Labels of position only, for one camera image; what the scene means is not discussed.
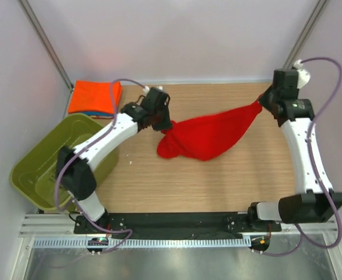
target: olive green bin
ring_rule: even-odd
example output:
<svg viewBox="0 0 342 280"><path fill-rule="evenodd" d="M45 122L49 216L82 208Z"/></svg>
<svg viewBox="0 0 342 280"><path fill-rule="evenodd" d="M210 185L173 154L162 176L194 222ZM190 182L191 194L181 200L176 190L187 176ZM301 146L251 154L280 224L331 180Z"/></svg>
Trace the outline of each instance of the olive green bin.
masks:
<svg viewBox="0 0 342 280"><path fill-rule="evenodd" d="M58 151L88 140L103 126L85 114L71 114L64 118L40 143L38 143L14 168L10 180L15 189L39 209L55 212L54 204L55 166ZM94 171L99 186L111 173L119 159L118 149L107 155ZM59 206L63 207L70 195L59 188Z"/></svg>

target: folded cloth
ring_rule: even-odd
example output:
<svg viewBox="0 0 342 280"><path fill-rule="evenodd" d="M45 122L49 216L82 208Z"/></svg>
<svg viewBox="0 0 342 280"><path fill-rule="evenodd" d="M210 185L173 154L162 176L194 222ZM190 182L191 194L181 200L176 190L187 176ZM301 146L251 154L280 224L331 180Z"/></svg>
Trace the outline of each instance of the folded cloth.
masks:
<svg viewBox="0 0 342 280"><path fill-rule="evenodd" d="M213 115L204 115L173 123L162 131L157 154L165 159L182 155L187 158L210 160L236 144L246 133L262 106L254 103Z"/></svg>
<svg viewBox="0 0 342 280"><path fill-rule="evenodd" d="M110 83L77 80L68 113L95 111L112 115L114 113L114 106L111 102L109 90ZM114 96L115 106L118 108L122 94L122 86L119 82L112 86L112 94Z"/></svg>

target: red cloth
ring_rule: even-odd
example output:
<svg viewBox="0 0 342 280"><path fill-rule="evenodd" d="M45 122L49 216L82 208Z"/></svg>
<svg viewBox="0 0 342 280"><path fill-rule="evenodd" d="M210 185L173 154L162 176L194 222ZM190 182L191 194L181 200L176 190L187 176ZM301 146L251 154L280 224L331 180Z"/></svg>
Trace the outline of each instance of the red cloth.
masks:
<svg viewBox="0 0 342 280"><path fill-rule="evenodd" d="M210 160L229 150L246 133L262 111L258 101L213 115L204 115L173 123L173 128L162 131L157 153L170 159L179 155L187 158Z"/></svg>

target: small white object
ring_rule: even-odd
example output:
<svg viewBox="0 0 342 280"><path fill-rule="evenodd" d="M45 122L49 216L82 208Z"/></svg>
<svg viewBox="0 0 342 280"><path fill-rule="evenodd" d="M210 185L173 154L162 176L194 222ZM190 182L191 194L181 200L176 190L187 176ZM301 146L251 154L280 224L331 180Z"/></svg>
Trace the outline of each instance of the small white object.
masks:
<svg viewBox="0 0 342 280"><path fill-rule="evenodd" d="M149 88L148 86L145 86L145 87L142 89L142 91L143 91L143 93L144 93L145 95L147 95L147 94L149 93L149 91L150 91L150 88Z"/></svg>
<svg viewBox="0 0 342 280"><path fill-rule="evenodd" d="M309 80L311 79L311 75L306 69L299 69L298 70L298 89L301 89L303 86L305 86Z"/></svg>
<svg viewBox="0 0 342 280"><path fill-rule="evenodd" d="M299 70L299 69L302 69L303 68L303 63L301 63L301 59L299 60L296 60L293 64L293 67L296 69L296 70Z"/></svg>

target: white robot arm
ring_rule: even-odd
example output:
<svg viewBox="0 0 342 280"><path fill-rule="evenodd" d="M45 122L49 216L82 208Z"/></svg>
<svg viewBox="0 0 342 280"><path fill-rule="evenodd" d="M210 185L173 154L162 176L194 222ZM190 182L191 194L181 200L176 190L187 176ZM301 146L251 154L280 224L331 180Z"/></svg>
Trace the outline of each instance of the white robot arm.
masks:
<svg viewBox="0 0 342 280"><path fill-rule="evenodd" d="M295 195L278 202L253 203L249 208L253 219L284 223L326 222L333 211L319 185L320 180L329 190L337 209L342 206L342 193L334 192L323 167L315 125L310 140L319 177L313 171L309 157L307 135L314 113L311 102L298 99L298 92L310 77L300 61L292 69L275 70L273 84L259 98L261 105L273 114L287 140L295 174Z"/></svg>
<svg viewBox="0 0 342 280"><path fill-rule="evenodd" d="M87 141L72 149L65 146L59 151L56 176L73 155L96 142L72 163L62 178L64 187L79 202L82 211L93 222L104 225L108 217L108 212L97 197L97 183L93 172L112 150L142 129L150 125L155 131L170 129L172 122L168 110L169 102L170 97L163 92L162 87L152 87L146 96L143 96L139 105L131 102L122 108L117 114L113 128L111 128L113 123L110 123Z"/></svg>

